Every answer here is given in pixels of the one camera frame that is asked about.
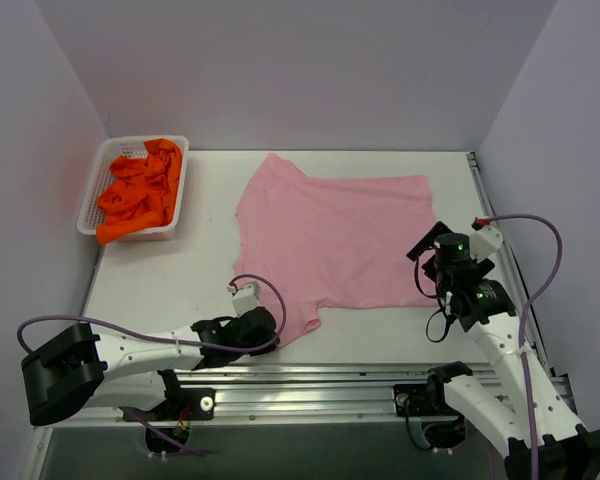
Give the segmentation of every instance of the plastic basket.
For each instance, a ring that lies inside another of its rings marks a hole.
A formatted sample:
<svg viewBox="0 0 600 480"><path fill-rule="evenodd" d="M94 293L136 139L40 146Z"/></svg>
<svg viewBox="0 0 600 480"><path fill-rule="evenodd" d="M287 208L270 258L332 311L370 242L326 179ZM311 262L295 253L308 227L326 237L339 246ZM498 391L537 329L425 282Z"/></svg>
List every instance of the plastic basket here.
<svg viewBox="0 0 600 480"><path fill-rule="evenodd" d="M145 241L145 240L169 240L175 235L175 228L180 217L182 206L182 191L184 178L187 170L187 151L189 140L180 136L151 135L142 137L118 137L106 140L98 150L98 155L89 177L89 183L82 200L82 207L78 215L78 231L84 235L95 235L96 226L104 223L104 214L100 211L96 202L98 197L116 180L111 174L109 167L120 155L128 158L146 158L147 149L144 148L146 140L155 138L166 138L175 143L182 151L182 168L180 170L180 183L178 184L178 195L176 207L171 223L162 227L145 228L138 232L130 233L117 241Z"/></svg>

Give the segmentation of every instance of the white table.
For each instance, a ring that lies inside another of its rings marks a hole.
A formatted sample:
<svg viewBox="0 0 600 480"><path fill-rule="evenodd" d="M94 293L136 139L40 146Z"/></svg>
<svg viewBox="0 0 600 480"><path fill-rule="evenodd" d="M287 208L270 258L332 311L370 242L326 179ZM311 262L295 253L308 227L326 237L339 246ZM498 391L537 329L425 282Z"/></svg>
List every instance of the white table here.
<svg viewBox="0 0 600 480"><path fill-rule="evenodd" d="M234 314L226 284L233 277L232 265L240 246L235 210L247 182L267 153L189 152L176 237L165 242L108 245L86 314L147 333ZM321 178L424 174L429 178L438 219L455 231L468 233L473 218L483 214L464 153L278 153L307 175ZM405 245L405 254L410 248ZM501 280L498 270L491 277ZM442 344L428 342L424 326L432 312L430 308L321 309L322 326L315 332L278 352L244 357L241 362L485 362L457 323ZM441 318L437 320L435 327L432 325L432 336L441 332L444 323Z"/></svg>

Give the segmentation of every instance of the white enclosure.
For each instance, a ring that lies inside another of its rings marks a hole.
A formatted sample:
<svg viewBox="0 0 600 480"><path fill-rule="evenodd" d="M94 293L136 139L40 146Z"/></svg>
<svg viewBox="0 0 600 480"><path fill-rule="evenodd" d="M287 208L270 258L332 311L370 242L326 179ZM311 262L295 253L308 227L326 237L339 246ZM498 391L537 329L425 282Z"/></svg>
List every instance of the white enclosure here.
<svg viewBox="0 0 600 480"><path fill-rule="evenodd" d="M94 154L154 133L192 150L476 151L497 213L563 232L536 313L600 428L600 0L0 1L0 479L31 439L15 329L83 310L98 246L75 225ZM195 155L213 176L218 159ZM503 227L533 290L551 236Z"/></svg>

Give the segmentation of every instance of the cable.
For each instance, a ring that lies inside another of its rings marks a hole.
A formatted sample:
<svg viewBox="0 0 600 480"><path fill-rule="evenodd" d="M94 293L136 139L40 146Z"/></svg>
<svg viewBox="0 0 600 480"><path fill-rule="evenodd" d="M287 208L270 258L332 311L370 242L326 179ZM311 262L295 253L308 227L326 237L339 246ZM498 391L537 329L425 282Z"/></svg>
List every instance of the cable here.
<svg viewBox="0 0 600 480"><path fill-rule="evenodd" d="M405 407L404 415L405 415L405 418L407 419L407 435L409 435L409 440L411 440L411 443L413 444L413 446L416 447L421 452L430 452L431 450L433 450L433 445L431 445L431 444L429 444L428 447L422 447L422 446L418 445L415 438L413 438L413 432L411 431L411 423L409 423L409 414L407 413L406 407Z"/></svg>
<svg viewBox="0 0 600 480"><path fill-rule="evenodd" d="M140 418L138 415L136 415L133 411L131 411L131 409L126 408L126 407L120 407L120 410L122 410L124 413L126 413L129 417L131 417L133 420L138 422L140 425L142 425L143 427L145 427L146 429L151 431L151 433L153 433L156 437L160 438L161 440L164 440L167 443L170 443L174 447L179 448L182 453L186 453L189 455L195 455L196 457L205 457L206 456L206 453L204 451L197 450L195 448L189 448L189 447L183 445L182 443L178 442L177 440L174 440L170 436L162 433L158 428L154 427L149 422L147 422L143 418Z"/></svg>
<svg viewBox="0 0 600 480"><path fill-rule="evenodd" d="M176 340L174 338L154 337L152 335L145 335L143 333L138 333L133 330L129 330L128 328L121 327L119 325L116 325L111 322L107 322L105 320L98 320L97 318L83 317L81 315L44 315L41 317L30 318L29 320L22 322L22 324L18 327L16 336L18 338L18 343L20 344L20 346L27 353L33 353L33 350L31 349L31 347L29 347L29 345L27 345L27 342L25 342L24 336L23 336L24 330L28 326L33 325L34 323L48 322L48 321L53 321L53 320L72 320L75 322L85 322L85 323L91 323L93 325L99 325L101 327L108 328L110 330L115 330L116 332L122 333L124 335L128 335L133 338L137 338L139 340L144 340L146 342L163 343L163 344L168 344L168 345L178 344L178 345L186 345L189 347L213 348L216 350L222 350L224 352L235 352L235 353L258 352L260 350L263 350L263 349L269 347L270 345L273 345L280 338L280 335L282 334L282 331L284 330L284 327L287 324L287 306L285 305L284 299L282 298L282 295L280 294L278 289L269 280L267 280L259 275L253 275L251 273L243 273L241 275L235 276L229 282L229 284L235 285L235 282L242 278L253 278L254 280L258 280L259 282L262 282L265 285L267 285L273 291L275 296L278 297L278 301L280 302L280 307L282 308L282 320L280 321L280 328L278 329L276 334L270 340L263 343L262 345L258 345L257 347L227 347L224 345L217 345L215 343L208 343L208 342L196 342L196 341L191 341L191 340Z"/></svg>
<svg viewBox="0 0 600 480"><path fill-rule="evenodd" d="M442 333L442 336L440 338L431 338L431 335L429 335L429 326L431 325L431 320L433 320L434 317L436 315L438 315L439 313L442 313L445 318L444 332ZM429 340L431 343L442 343L447 338L447 335L449 334L450 329L451 329L451 323L449 322L449 320L447 320L447 316L444 313L444 309L441 307L438 310L436 310L435 312L433 312L431 314L431 316L429 317L429 320L427 320L427 325L424 329L424 333L427 336L427 340Z"/></svg>
<svg viewBox="0 0 600 480"><path fill-rule="evenodd" d="M187 403L187 406L184 407L182 409L182 411L180 412L179 418L178 418L178 426L180 427L180 429L182 429L183 431L186 431L189 428L189 421L186 419L187 415L189 415L189 413L191 412L191 403Z"/></svg>
<svg viewBox="0 0 600 480"><path fill-rule="evenodd" d="M416 257L416 261L414 262L413 265L413 280L416 284L416 288L418 289L418 291L420 292L421 295L424 295L427 298L439 298L438 296L438 292L436 292L435 295L428 295L426 293L424 293L424 291L422 290L422 285L420 285L420 257Z"/></svg>
<svg viewBox="0 0 600 480"><path fill-rule="evenodd" d="M486 219L487 222L498 222L501 220L513 220L513 219L525 219L525 220L535 220L536 222L543 223L553 232L553 235L556 238L556 259L553 264L553 268L551 269L551 273L545 280L545 282L538 288L538 290L529 297L527 302L522 307L522 313L520 314L520 328L518 329L518 346L520 348L524 347L525 342L525 329L527 325L527 318L529 317L529 310L531 309L531 305L534 301L542 295L545 290L549 287L553 279L555 278L558 270L560 269L560 264L562 263L562 237L560 236L560 232L556 228L556 226L551 223L546 218L540 217L538 215L528 214L528 213L514 213L509 215L496 215L493 217L489 217ZM531 440L531 480L538 480L539 477L539 459L538 459L538 428L536 425L536 412L535 406L533 402L533 390L531 383L531 371L529 369L529 359L527 358L526 353L522 353L520 355L520 359L522 361L522 371L524 373L524 386L527 394L527 410L529 413L529 437Z"/></svg>

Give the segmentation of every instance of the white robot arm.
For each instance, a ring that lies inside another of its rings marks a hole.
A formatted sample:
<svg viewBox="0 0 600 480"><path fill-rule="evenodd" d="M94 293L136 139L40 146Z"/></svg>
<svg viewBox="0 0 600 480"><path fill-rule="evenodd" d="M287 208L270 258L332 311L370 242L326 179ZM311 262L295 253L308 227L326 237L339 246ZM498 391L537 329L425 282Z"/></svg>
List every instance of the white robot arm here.
<svg viewBox="0 0 600 480"><path fill-rule="evenodd" d="M175 369L222 367L247 353L275 350L280 331L275 332L274 318L259 305L259 285L231 286L230 292L236 317L202 320L154 335L127 333L89 319L121 333L94 333L89 323L76 323L30 351L22 361L22 373L31 424L56 423L89 407L132 407L148 412L173 400L170 395L178 396L179 385L176 382L174 388L171 381ZM18 332L21 344L27 325L62 318L25 322Z"/></svg>
<svg viewBox="0 0 600 480"><path fill-rule="evenodd" d="M469 420L505 459L510 480L528 479L532 471L534 442L528 408L535 412L538 478L596 478L600 471L600 431L587 431L562 401L533 349L526 341L520 347L520 318L509 296L500 283L484 278L494 266L487 257L500 248L502 235L488 222L477 220L473 226L476 232L468 236L453 233L438 222L407 256L415 262L425 251L434 251L422 268L435 282L435 297L447 323L445 331L459 321L484 353L513 410L488 393L461 362L430 371L428 401ZM522 354L529 364L532 405Z"/></svg>

